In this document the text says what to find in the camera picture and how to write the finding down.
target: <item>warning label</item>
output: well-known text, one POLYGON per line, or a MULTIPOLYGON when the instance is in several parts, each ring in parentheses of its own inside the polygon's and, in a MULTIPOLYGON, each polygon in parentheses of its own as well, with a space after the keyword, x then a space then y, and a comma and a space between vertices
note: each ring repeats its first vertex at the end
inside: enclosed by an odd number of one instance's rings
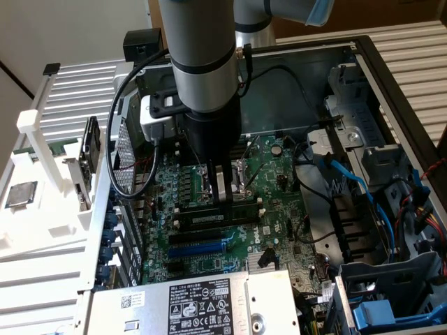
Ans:
POLYGON ((230 279, 169 288, 168 335, 232 335, 230 279))

